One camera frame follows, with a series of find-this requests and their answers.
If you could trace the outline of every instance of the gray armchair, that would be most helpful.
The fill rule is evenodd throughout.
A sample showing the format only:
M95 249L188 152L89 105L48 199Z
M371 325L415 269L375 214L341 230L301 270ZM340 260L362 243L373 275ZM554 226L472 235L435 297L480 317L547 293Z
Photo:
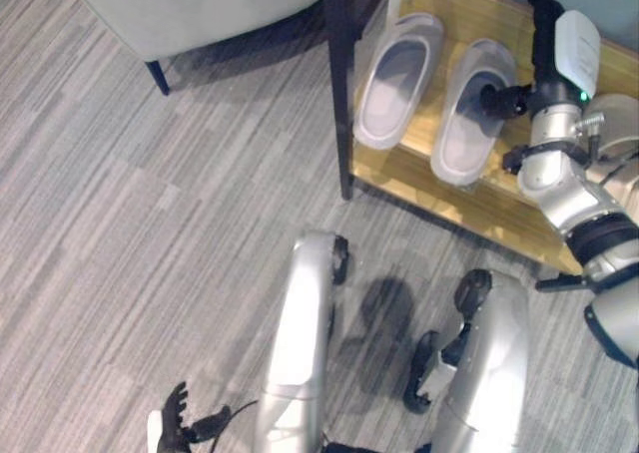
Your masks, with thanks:
M142 59L164 95L159 59L289 17L318 0L83 0Z

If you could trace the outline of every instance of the chair leg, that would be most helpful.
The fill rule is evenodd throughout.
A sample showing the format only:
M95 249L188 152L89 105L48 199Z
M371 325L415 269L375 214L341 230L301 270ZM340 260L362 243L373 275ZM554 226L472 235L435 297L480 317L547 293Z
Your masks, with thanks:
M160 91L165 96L169 95L169 84L167 84L167 79L164 77L164 73L162 72L162 67L160 67L160 63L158 61L147 62L147 68L153 79L156 81L156 84L160 88Z

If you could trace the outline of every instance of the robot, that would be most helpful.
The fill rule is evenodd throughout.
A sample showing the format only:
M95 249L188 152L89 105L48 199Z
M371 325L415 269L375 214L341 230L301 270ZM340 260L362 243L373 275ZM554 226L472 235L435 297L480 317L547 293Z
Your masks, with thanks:
M599 35L585 16L564 12L555 0L528 2L535 25L534 84L485 86L480 102L486 115L501 119L529 112L530 145L504 156L504 168L517 174L521 191L583 266L583 275L560 275L537 288L590 288L595 297L584 310L590 330L610 358L638 369L639 227L585 176L597 158L597 126L604 122L601 115L582 119L596 88ZM296 244L258 403L256 453L374 453L323 444L321 436L332 292L345 279L347 259L348 243L334 233L308 232ZM526 292L515 278L476 269L461 280L454 304L456 313L441 332L421 338L411 361L403 395L409 410L423 413L445 393L431 443L415 453L515 452L528 361ZM217 442L242 410L232 413L225 406L183 426L186 395L186 385L178 385L164 409L149 416L150 453L190 453L190 444Z

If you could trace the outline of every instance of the metal table leg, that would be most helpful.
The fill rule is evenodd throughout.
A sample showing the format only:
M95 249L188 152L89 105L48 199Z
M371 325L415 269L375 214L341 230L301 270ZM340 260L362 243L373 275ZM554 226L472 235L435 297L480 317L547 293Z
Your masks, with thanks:
M352 77L354 69L354 0L323 0L330 79L335 117L339 184L345 200L352 197Z

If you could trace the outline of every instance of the black metal frame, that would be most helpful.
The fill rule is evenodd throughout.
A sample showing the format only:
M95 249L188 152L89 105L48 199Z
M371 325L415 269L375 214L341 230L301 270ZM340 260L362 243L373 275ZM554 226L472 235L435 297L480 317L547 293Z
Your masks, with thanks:
M337 140L339 184L352 197L352 120L354 45L381 0L323 0L330 55L330 81Z
M153 61L146 62L145 64L153 76L153 80L156 81L156 85L160 88L160 92L162 92L163 95L168 96L171 89L169 89L169 84L167 84L167 78L164 77L164 72L162 72L160 62Z

